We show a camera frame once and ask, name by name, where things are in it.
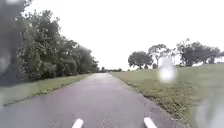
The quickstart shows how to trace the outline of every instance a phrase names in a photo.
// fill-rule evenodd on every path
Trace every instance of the sky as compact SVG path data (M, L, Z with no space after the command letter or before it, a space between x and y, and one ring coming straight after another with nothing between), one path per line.
M51 10L61 34L92 50L99 66L129 69L128 56L186 38L224 50L222 0L33 0Z

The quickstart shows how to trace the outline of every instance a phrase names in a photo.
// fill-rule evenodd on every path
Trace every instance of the grassy field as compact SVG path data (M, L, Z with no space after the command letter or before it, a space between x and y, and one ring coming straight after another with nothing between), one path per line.
M158 71L149 69L111 74L156 102L174 119L191 127L197 127L197 106L204 100L218 99L224 94L224 65L178 68L176 80L169 84L159 81Z
M55 79L40 80L37 82L24 83L13 87L0 88L0 105L9 105L29 97L46 94L62 88L73 82L77 82L88 75L61 77Z

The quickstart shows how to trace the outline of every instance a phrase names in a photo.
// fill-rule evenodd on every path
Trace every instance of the white road marking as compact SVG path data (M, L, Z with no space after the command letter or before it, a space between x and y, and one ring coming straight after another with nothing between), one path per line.
M153 123L152 119L149 117L144 118L144 123L147 128L157 128L156 125Z
M82 119L77 119L73 124L72 128L82 128L84 121Z

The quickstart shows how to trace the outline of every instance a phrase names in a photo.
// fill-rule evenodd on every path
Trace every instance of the tree canopy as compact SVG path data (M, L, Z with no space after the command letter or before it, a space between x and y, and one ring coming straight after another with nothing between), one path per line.
M150 47L148 54L154 56L157 61L157 65L159 65L159 59L161 57L167 56L169 51L170 50L166 47L165 44L158 44Z
M153 63L153 59L151 55L148 55L144 51L133 52L128 58L129 66L138 66L139 69L142 69L142 66L148 68Z
M21 76L39 80L98 71L91 50L60 35L59 18L49 10L18 19L24 26L18 50Z
M193 42L191 44L182 42L177 44L177 49L181 55L181 60L188 67L198 62L213 64L215 57L220 52L219 48L202 45L200 42Z

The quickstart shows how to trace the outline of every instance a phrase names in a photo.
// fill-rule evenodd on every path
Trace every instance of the paved path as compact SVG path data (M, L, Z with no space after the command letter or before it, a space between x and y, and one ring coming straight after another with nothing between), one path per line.
M71 128L77 118L84 120L85 128L144 128L145 116L150 116L158 128L180 127L124 82L109 74L94 74L3 108L0 128Z

